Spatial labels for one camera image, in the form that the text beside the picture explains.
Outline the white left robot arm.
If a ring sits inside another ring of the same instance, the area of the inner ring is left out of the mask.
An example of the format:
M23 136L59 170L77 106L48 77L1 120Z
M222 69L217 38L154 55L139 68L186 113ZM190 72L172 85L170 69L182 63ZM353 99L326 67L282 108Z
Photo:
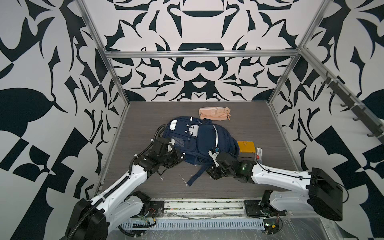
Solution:
M184 161L186 153L166 138L153 139L132 159L129 170L108 189L74 206L65 240L105 240L109 233L133 216L145 215L150 197L135 189L160 167L170 169Z

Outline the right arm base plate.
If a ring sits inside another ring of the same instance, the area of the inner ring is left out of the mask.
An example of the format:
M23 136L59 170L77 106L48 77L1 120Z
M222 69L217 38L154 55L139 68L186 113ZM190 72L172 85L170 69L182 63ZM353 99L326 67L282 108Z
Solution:
M263 200L245 200L246 215L250 218L269 218L277 216L286 216L287 211L278 211Z

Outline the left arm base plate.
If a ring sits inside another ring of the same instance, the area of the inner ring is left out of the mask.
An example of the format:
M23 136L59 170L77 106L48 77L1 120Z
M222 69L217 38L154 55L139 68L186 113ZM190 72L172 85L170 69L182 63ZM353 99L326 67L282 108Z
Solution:
M156 218L163 215L164 209L164 201L150 201L144 204L141 214L144 217Z

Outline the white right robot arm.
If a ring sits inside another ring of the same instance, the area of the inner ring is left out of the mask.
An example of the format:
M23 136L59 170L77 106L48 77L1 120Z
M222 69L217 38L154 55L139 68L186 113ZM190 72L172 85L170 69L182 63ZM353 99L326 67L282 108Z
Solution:
M343 220L343 186L319 168L310 171L288 171L272 168L257 160L239 161L233 155L210 150L214 177L233 176L241 183L268 185L285 192L266 193L267 206L275 211L308 209L319 216Z

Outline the navy blue backpack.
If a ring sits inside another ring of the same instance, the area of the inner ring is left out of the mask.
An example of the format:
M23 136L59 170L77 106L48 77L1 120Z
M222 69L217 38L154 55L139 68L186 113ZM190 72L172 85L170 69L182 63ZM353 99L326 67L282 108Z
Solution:
M240 147L237 141L224 127L194 117L181 116L171 120L163 137L170 140L174 148L180 150L183 161L191 165L201 166L200 170L187 182L191 186L203 173L212 179L225 177L222 168L216 164L210 152L228 153L238 157Z

